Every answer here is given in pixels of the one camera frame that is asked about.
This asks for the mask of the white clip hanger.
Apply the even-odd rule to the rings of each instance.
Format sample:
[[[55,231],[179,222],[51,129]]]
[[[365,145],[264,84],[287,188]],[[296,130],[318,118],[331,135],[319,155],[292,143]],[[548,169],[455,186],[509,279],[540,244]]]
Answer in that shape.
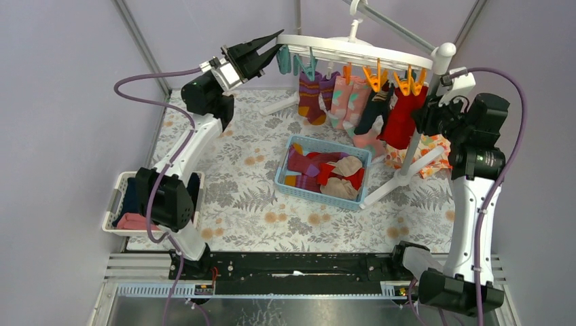
[[[328,73],[335,65],[359,67],[367,77],[383,83],[384,74],[394,72],[426,71],[433,68],[433,61],[415,54],[398,50],[379,48],[357,38],[359,20],[351,24],[346,37],[313,37],[305,35],[281,34],[276,38],[280,45],[277,54],[278,67],[282,74],[292,72],[294,75],[305,72],[313,78],[318,66],[325,65]]]

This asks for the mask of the red santa sock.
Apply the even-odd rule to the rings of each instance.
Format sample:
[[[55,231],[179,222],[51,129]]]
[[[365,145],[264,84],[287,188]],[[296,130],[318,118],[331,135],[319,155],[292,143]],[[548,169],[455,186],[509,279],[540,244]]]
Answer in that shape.
[[[317,175],[319,185],[327,185],[329,178],[349,181],[355,190],[363,185],[365,168],[362,161],[355,156],[346,156],[337,162],[321,163]]]

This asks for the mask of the red beige sock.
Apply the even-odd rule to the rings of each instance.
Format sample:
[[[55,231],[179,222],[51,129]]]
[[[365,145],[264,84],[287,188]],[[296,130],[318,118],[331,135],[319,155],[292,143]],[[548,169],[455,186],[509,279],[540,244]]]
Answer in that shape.
[[[345,200],[356,200],[359,193],[349,180],[336,177],[328,178],[327,183],[320,186],[320,191],[327,196]]]

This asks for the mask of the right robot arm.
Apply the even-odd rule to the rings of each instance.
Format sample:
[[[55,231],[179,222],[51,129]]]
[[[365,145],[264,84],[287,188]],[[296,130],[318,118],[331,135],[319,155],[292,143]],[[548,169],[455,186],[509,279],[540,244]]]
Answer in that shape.
[[[480,318],[503,304],[504,292],[494,287],[490,258],[492,220],[501,191],[505,154],[496,147],[509,102],[490,93],[466,104],[458,97],[440,105],[430,98],[412,113],[416,129],[450,142],[450,187],[455,220],[448,258],[436,261],[430,249],[401,241],[393,249],[389,269],[400,280],[418,282],[421,303]]]

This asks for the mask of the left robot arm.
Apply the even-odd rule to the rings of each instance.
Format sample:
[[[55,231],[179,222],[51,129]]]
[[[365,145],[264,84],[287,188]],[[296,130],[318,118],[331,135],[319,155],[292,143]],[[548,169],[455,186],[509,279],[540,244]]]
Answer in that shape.
[[[190,122],[167,156],[153,168],[140,168],[135,177],[139,212],[146,228],[156,225],[185,260],[185,271],[195,279],[207,276],[211,262],[209,246],[194,226],[195,204],[187,185],[209,145],[228,127],[234,117],[230,91],[261,77],[281,44],[275,32],[234,46],[221,47],[214,57],[190,70],[198,76],[181,90],[184,112]]]

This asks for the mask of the navy christmas sock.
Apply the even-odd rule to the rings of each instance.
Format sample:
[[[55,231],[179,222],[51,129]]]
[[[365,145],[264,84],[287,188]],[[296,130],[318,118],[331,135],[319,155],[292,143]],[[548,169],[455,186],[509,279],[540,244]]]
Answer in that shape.
[[[390,112],[390,102],[394,95],[395,87],[384,85],[379,92],[370,92],[365,108],[361,114],[361,119],[357,124],[354,133],[362,135],[368,133],[376,121],[377,117],[381,117],[384,124],[388,120]]]

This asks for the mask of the metal drying rack stand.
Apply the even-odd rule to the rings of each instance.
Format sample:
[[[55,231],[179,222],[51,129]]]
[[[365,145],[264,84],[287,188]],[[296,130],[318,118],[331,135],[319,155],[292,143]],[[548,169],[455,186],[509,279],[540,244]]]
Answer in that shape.
[[[334,163],[296,167],[291,139],[283,165],[276,172],[281,191],[348,209],[366,209],[394,189],[407,185],[413,176],[440,157],[437,146],[415,158],[422,132],[414,115],[426,109],[441,75],[448,71],[456,46],[434,46],[400,24],[375,12],[366,1],[351,1],[349,13],[361,13],[389,25],[397,34],[419,47],[418,56],[379,48],[357,36],[360,19],[352,21],[350,33],[340,37],[280,35],[276,42],[278,67],[283,74],[299,77],[296,93],[261,109],[270,115],[297,106],[313,125],[329,122],[348,133],[353,146],[346,151],[364,164],[386,157],[387,147],[402,149],[402,163],[393,178],[372,193],[364,181],[353,183]]]

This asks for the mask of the pink sock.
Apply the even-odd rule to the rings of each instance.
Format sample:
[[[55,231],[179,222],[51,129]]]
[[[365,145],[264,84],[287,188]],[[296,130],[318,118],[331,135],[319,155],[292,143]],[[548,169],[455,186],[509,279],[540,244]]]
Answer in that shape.
[[[328,111],[328,118],[331,125],[337,129],[343,129],[343,122],[348,110],[348,102],[353,91],[354,82],[346,82],[346,78],[338,76],[336,78],[331,107]]]
[[[343,127],[355,147],[370,151],[372,162],[381,162],[386,149],[377,139],[379,132],[374,130],[374,123],[386,109],[386,94],[374,92],[364,79],[353,79],[351,82]]]

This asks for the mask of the blue plastic basket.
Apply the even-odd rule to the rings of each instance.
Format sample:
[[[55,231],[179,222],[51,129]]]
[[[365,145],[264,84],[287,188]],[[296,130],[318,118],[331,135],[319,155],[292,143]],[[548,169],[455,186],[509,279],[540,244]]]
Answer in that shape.
[[[366,149],[292,135],[274,182],[279,192],[357,210],[367,189],[372,153]]]

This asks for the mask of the floral table mat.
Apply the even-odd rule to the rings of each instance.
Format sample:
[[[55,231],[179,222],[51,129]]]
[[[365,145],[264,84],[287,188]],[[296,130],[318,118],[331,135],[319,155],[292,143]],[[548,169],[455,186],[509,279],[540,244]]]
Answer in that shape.
[[[233,121],[199,161],[206,193],[198,230],[212,250],[384,253],[406,240],[448,251],[455,213],[445,171],[415,177],[361,211],[280,193],[274,178],[291,135],[351,142],[330,124],[310,125],[295,107],[260,114],[290,95],[236,91]]]

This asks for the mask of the purple patchwork sock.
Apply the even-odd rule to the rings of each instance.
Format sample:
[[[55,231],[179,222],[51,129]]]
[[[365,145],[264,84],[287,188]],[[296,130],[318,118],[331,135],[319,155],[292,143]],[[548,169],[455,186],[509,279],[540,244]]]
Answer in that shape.
[[[319,193],[320,185],[317,183],[317,175],[320,172],[320,164],[337,162],[343,158],[341,152],[311,152],[311,154],[311,156],[304,155],[299,144],[290,146],[287,154],[287,170],[298,175],[287,175],[284,178],[284,185]]]

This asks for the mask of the navy folded cloth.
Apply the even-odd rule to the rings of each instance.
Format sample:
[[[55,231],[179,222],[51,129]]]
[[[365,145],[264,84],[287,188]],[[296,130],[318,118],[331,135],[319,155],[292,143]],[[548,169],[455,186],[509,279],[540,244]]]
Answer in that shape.
[[[137,188],[135,180],[136,172],[129,171],[122,173],[117,180],[115,191],[111,198],[111,205],[106,213],[104,230],[120,230],[120,234],[126,235],[128,231],[135,231],[137,234],[145,233],[145,217],[128,216],[127,213],[139,214]],[[187,185],[188,196],[193,202],[195,212],[192,214],[192,221],[199,214],[203,201],[204,174],[193,173]]]

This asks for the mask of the white plastic basket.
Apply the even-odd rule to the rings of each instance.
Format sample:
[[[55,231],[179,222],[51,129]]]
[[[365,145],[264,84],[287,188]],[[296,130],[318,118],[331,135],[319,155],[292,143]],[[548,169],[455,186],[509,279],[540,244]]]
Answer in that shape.
[[[134,200],[136,199],[135,182],[131,181],[136,176],[136,171],[126,171],[120,173],[116,180],[115,186],[113,188],[111,198],[105,211],[104,220],[102,222],[102,230],[104,232],[109,232],[118,236],[147,236],[147,232],[143,230],[119,230],[116,228],[116,224],[127,210],[124,208],[126,203],[125,197],[128,194],[128,210],[133,209],[136,212],[136,206]],[[194,171],[192,173],[193,178],[198,180],[198,187],[193,185],[193,181],[190,181],[187,187],[188,193],[192,198],[195,206],[195,212],[192,217],[193,225],[198,229],[198,224],[200,221],[200,210],[204,203],[205,195],[205,174],[200,171]]]

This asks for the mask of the pink folded cloth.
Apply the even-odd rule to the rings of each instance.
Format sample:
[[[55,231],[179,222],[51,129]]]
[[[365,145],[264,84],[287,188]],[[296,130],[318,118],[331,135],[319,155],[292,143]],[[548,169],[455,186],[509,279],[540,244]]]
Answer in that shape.
[[[116,228],[119,230],[147,230],[147,220],[138,213],[125,213],[122,215]]]

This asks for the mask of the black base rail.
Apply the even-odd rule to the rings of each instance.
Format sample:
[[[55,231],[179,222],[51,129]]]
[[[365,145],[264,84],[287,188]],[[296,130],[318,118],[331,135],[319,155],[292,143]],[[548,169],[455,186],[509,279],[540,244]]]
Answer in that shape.
[[[171,280],[202,280],[217,295],[376,295],[413,278],[391,254],[213,251],[198,261],[169,253]]]

